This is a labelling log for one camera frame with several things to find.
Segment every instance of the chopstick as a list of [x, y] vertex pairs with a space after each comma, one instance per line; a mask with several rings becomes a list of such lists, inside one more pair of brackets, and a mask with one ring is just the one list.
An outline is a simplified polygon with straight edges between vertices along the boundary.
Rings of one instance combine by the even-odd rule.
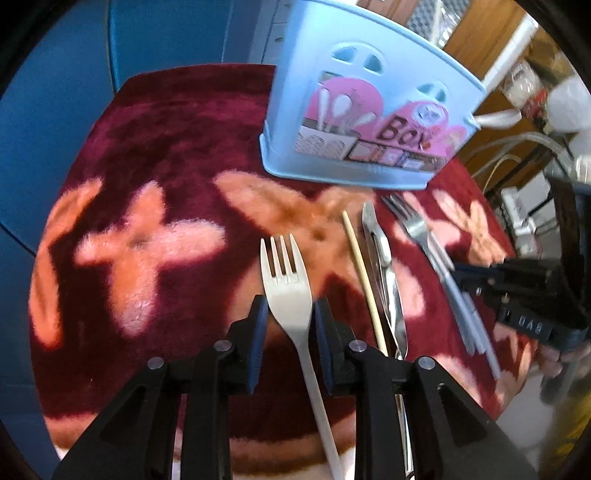
[[343, 211], [343, 223], [345, 224], [345, 231], [349, 237], [349, 243], [351, 244], [351, 250], [353, 251], [353, 259], [357, 265], [357, 271], [359, 274], [359, 281], [363, 287], [363, 293], [365, 294], [365, 300], [368, 303], [369, 316], [371, 317], [372, 324], [374, 325], [375, 339], [378, 344], [378, 349], [385, 356], [388, 356], [388, 348], [386, 347], [386, 339], [384, 338], [384, 330], [382, 329], [382, 322], [379, 318], [378, 306], [375, 303], [374, 292], [369, 282], [367, 270], [365, 269], [365, 263], [363, 263], [363, 256], [361, 255], [361, 249], [357, 242], [353, 225], [347, 212]]

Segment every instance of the light blue container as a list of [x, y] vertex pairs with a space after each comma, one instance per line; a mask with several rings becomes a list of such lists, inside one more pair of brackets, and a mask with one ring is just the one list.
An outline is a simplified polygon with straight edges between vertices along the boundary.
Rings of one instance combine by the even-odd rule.
[[[424, 189], [477, 130], [472, 113], [485, 96], [456, 60], [395, 22], [335, 0], [296, 0], [260, 136], [262, 162], [279, 177]], [[400, 112], [409, 134], [390, 128]], [[402, 146], [409, 138], [413, 145]]]

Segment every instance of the fuzzy tablecloth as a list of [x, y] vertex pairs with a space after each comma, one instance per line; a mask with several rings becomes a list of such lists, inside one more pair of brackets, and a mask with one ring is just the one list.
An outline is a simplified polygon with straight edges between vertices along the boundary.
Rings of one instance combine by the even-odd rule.
[[[382, 192], [269, 176], [258, 135], [273, 68], [206, 65], [127, 81], [76, 158], [38, 250], [30, 296], [35, 378], [51, 437], [67, 450], [152, 356], [195, 355], [262, 293], [261, 237], [293, 233], [315, 298], [375, 344], [340, 213], [361, 235], [365, 201], [389, 236], [408, 359], [436, 358], [496, 418], [525, 380], [532, 345], [478, 303], [503, 371], [467, 356], [435, 272], [379, 201]], [[405, 193], [454, 260], [502, 261], [511, 244], [456, 160]], [[355, 406], [326, 399], [347, 471]], [[328, 478], [296, 353], [269, 323], [252, 397], [230, 404], [236, 473]]]

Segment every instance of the silver bolt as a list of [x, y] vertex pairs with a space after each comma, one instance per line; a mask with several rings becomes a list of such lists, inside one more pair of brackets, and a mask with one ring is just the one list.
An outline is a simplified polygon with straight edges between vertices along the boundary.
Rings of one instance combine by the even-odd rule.
[[232, 342], [230, 340], [218, 340], [216, 343], [213, 344], [213, 347], [218, 352], [227, 352], [232, 348]]
[[162, 360], [159, 356], [153, 356], [150, 360], [148, 360], [148, 368], [150, 370], [157, 370], [164, 365], [164, 360]]
[[425, 370], [433, 370], [435, 368], [435, 360], [430, 356], [422, 356], [418, 359], [418, 366]]
[[365, 343], [363, 340], [353, 340], [349, 342], [349, 348], [354, 352], [365, 352], [365, 349], [368, 347], [368, 344]]

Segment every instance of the table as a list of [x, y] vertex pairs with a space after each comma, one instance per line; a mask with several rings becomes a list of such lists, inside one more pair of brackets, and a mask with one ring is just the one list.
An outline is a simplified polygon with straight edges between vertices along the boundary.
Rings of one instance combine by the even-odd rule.
[[[192, 356], [246, 316], [262, 293], [262, 237], [293, 233], [314, 297], [327, 296], [335, 318], [374, 345], [340, 221], [346, 209], [360, 232], [368, 200], [395, 257], [408, 358], [436, 358], [493, 418], [524, 382], [532, 344], [495, 325], [479, 299], [502, 378], [492, 378], [484, 356], [467, 356], [434, 271], [378, 201], [383, 192], [263, 170], [258, 135], [273, 72], [221, 64], [143, 74], [93, 127], [48, 218], [31, 283], [35, 378], [61, 453], [148, 359]], [[405, 197], [454, 260], [485, 265], [512, 255], [457, 160]], [[350, 470], [353, 400], [327, 398], [326, 408]], [[258, 389], [232, 399], [229, 428], [236, 473], [328, 478], [295, 349], [274, 322]]]

